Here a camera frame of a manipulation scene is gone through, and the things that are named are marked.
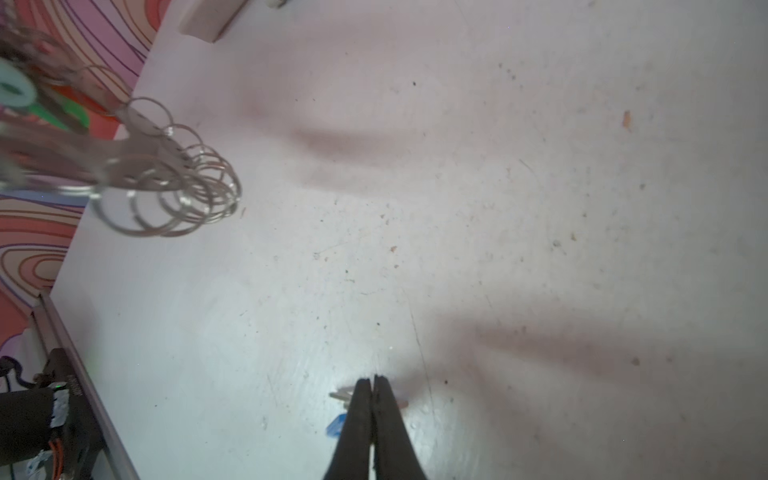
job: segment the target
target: scratch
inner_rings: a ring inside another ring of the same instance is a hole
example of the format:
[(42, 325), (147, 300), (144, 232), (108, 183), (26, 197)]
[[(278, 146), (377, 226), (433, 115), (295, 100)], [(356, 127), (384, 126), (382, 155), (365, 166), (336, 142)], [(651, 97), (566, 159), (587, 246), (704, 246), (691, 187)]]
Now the scratch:
[[(491, 307), (491, 311), (494, 313), (494, 316), (496, 316), (496, 309), (493, 308), (493, 303), (491, 303), (491, 299), (488, 298), (488, 294), (485, 294), (485, 300), (488, 302), (488, 306)], [(502, 326), (502, 321), (496, 316), (496, 325)]]
[(325, 250), (321, 250), (319, 252), (315, 252), (315, 258), (316, 259), (319, 258), (321, 253), (325, 253), (328, 250), (333, 250), (334, 248), (341, 247), (342, 245), (347, 245), (348, 243), (349, 242), (342, 242), (342, 243), (339, 243), (338, 245), (333, 245), (332, 247), (328, 247)]
[(280, 407), (280, 404), (277, 402), (277, 395), (275, 394), (275, 387), (272, 385), (272, 379), (270, 378), (269, 374), (266, 376), (266, 382), (270, 384), (270, 391), (272, 392), (272, 399), (275, 401), (275, 406)]
[(544, 137), (544, 132), (542, 132), (541, 129), (538, 127), (538, 124), (536, 123), (536, 120), (533, 118), (533, 114), (526, 114), (525, 116), (531, 122), (531, 125), (533, 125), (533, 128), (536, 130), (536, 133), (539, 134), (539, 136), (543, 138)]
[(472, 29), (469, 27), (469, 22), (467, 22), (467, 18), (464, 16), (464, 11), (462, 10), (462, 7), (458, 4), (458, 0), (453, 0), (453, 3), (456, 5), (456, 8), (458, 8), (458, 13), (462, 16), (462, 20), (464, 20), (464, 25), (467, 27), (467, 31), (472, 31)]
[(416, 337), (416, 345), (419, 346), (419, 355), (422, 357), (422, 367), (424, 368), (424, 379), (427, 381), (427, 390), (429, 391), (429, 405), (432, 407), (432, 419), (437, 423), (437, 416), (435, 415), (435, 400), (432, 398), (432, 384), (429, 381), (429, 373), (427, 372), (427, 362), (424, 360), (424, 352), (422, 351), (422, 343), (419, 340), (419, 331), (416, 329), (416, 321), (413, 318), (413, 309), (411, 308), (411, 300), (408, 298), (408, 294), (405, 290), (402, 291), (406, 295), (406, 301), (408, 302), (408, 311), (411, 314), (411, 325), (413, 325), (413, 335)]
[(532, 174), (534, 174), (534, 177), (536, 176), (536, 172), (533, 171), (533, 169), (526, 164), (522, 158), (519, 158), (518, 161), (523, 164), (523, 167), (528, 168), (528, 171), (530, 171)]

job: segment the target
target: black cable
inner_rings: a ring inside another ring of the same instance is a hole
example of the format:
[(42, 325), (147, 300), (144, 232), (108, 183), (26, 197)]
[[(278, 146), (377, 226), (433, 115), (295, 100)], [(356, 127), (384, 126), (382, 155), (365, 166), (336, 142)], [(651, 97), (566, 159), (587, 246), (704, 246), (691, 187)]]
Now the black cable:
[[(8, 376), (5, 376), (5, 386), (8, 387), (8, 391), (11, 391), (11, 380), (8, 380)], [(16, 472), (13, 471), (13, 464), (8, 465), (8, 468), (11, 469), (11, 480), (16, 480)]]
[(18, 383), (20, 386), (23, 386), (26, 389), (31, 389), (35, 387), (34, 383), (27, 382), (22, 378), (22, 365), (21, 363), (18, 362), (17, 359), (10, 356), (0, 356), (0, 375), (5, 376), (11, 370), (14, 371), (14, 377), (16, 378), (16, 383)]

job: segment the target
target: blue object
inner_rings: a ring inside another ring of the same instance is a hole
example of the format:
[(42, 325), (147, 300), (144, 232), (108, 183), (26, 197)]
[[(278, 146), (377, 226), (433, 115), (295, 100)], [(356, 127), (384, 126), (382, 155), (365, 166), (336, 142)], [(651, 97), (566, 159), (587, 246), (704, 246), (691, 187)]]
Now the blue object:
[(326, 435), (332, 439), (337, 439), (341, 435), (341, 429), (344, 426), (344, 420), (346, 420), (346, 413), (342, 413), (333, 419), (333, 421), (326, 427)]

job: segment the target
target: white table surface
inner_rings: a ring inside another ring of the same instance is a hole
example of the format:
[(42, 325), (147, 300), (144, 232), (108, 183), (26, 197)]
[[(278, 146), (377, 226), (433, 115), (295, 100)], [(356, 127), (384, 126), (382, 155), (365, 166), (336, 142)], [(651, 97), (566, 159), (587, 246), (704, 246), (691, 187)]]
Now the white table surface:
[(53, 291), (142, 478), (322, 478), (373, 373), (433, 479), (768, 475), (763, 2), (188, 5), (136, 94), (242, 210)]

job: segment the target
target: orange wire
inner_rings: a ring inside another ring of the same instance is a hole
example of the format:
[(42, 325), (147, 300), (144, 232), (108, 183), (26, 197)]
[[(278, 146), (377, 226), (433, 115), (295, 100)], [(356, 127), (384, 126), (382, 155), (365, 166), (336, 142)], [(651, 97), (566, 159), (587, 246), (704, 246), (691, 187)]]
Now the orange wire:
[(53, 480), (59, 480), (61, 478), (61, 473), (64, 471), (64, 445), (61, 443), (61, 439), (56, 439), (56, 443), (58, 443), (58, 474), (56, 475)]
[(53, 465), (51, 466), (51, 480), (55, 480), (54, 475), (58, 469), (58, 450), (53, 442), (48, 441), (48, 446), (51, 447), (51, 454), (53, 454)]

